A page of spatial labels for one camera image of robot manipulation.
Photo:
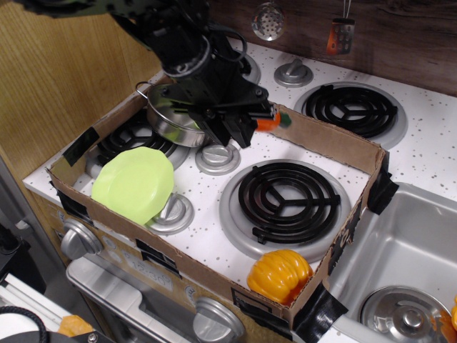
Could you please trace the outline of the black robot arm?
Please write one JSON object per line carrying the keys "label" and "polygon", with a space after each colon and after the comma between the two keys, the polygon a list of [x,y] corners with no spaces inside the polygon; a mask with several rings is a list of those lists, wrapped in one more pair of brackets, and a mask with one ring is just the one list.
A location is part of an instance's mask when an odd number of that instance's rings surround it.
{"label": "black robot arm", "polygon": [[144,48],[155,53],[172,79],[161,92],[173,110],[186,114],[215,142],[251,144],[258,119],[275,109],[268,92],[240,71],[231,29],[212,21],[207,1],[22,1],[25,10],[69,18],[109,14]]}

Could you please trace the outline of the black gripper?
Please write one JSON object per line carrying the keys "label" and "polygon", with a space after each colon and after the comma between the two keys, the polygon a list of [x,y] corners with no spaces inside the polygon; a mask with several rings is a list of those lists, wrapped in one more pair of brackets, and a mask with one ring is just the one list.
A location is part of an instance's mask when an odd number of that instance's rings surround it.
{"label": "black gripper", "polygon": [[236,61],[163,62],[164,96],[183,109],[216,143],[234,139],[241,148],[251,145],[256,120],[274,120],[276,107],[268,92],[243,78]]}

